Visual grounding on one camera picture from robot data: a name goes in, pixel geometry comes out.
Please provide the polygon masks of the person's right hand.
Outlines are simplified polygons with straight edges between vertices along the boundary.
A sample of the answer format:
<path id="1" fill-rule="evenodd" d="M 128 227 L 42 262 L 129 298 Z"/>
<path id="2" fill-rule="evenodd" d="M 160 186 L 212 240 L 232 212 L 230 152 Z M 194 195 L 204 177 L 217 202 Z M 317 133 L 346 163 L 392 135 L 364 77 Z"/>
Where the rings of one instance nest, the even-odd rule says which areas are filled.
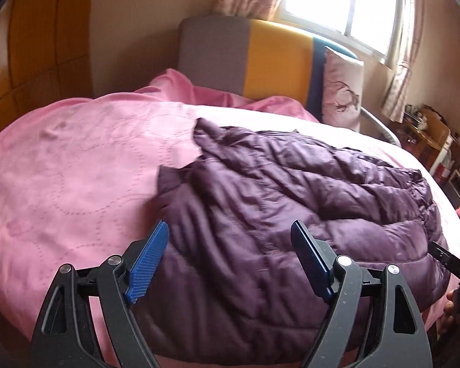
<path id="1" fill-rule="evenodd" d="M 450 291 L 447 295 L 447 302 L 445 304 L 444 310 L 443 310 L 443 315 L 441 318 L 439 318 L 439 323 L 438 323 L 438 334 L 443 335 L 448 332 L 448 330 L 452 327 L 452 325 L 455 322 L 455 307 L 456 307 L 456 296 L 457 296 L 458 290 L 454 289 L 453 291 Z"/>

